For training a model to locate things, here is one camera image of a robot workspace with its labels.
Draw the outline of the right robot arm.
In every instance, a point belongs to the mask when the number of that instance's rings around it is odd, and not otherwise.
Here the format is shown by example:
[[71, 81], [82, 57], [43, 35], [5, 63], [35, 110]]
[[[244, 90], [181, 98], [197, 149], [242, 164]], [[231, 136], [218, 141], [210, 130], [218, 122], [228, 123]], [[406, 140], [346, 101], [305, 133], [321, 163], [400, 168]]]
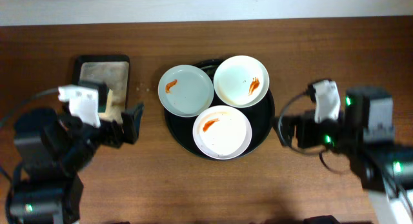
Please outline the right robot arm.
[[370, 192], [379, 219], [412, 223], [412, 147], [395, 141], [393, 98], [383, 88], [364, 86], [346, 91], [337, 85], [314, 83], [293, 97], [274, 120], [284, 147], [309, 156], [344, 155], [350, 170]]

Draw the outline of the green yellow sponge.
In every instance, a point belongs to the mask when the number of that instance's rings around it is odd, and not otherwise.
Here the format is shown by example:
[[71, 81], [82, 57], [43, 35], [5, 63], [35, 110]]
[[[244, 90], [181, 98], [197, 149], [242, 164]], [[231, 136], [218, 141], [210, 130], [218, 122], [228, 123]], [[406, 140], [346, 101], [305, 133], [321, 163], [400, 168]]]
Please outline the green yellow sponge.
[[106, 84], [98, 87], [98, 109], [99, 113], [105, 113], [110, 107], [113, 97], [113, 91]]

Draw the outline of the pink white plate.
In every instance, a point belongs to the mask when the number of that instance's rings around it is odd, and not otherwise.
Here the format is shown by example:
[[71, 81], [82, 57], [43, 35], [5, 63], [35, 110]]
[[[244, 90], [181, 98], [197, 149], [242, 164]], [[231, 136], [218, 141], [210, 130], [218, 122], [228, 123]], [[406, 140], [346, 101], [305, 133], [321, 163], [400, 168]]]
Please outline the pink white plate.
[[218, 105], [200, 113], [192, 127], [196, 147], [212, 159], [240, 156], [252, 141], [250, 121], [236, 108]]

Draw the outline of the pale green plate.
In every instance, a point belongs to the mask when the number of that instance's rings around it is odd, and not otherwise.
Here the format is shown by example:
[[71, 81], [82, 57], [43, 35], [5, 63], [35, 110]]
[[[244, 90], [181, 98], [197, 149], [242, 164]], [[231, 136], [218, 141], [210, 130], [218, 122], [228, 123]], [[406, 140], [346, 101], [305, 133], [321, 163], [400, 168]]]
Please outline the pale green plate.
[[195, 117], [212, 104], [214, 87], [212, 80], [200, 68], [178, 65], [161, 76], [158, 96], [170, 113], [179, 117]]

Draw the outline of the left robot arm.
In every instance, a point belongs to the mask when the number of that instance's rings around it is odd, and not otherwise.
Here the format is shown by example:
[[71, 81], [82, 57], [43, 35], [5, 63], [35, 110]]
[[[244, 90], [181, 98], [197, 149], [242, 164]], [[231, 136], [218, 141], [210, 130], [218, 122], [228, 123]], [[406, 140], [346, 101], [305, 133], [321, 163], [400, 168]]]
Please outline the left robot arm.
[[22, 158], [6, 197], [8, 223], [76, 223], [83, 183], [78, 173], [100, 146], [121, 148], [139, 137], [145, 109], [140, 103], [121, 113], [121, 123], [102, 120], [99, 127], [69, 112], [38, 108], [15, 123], [14, 145]]

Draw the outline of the cream plate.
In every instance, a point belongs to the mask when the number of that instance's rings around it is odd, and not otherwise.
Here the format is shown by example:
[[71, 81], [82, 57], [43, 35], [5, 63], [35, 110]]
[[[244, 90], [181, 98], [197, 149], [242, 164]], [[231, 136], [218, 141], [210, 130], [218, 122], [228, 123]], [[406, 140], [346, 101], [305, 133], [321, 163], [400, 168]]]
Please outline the cream plate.
[[215, 93], [225, 104], [247, 108], [258, 104], [270, 86], [263, 63], [250, 56], [233, 56], [216, 69], [213, 79]]

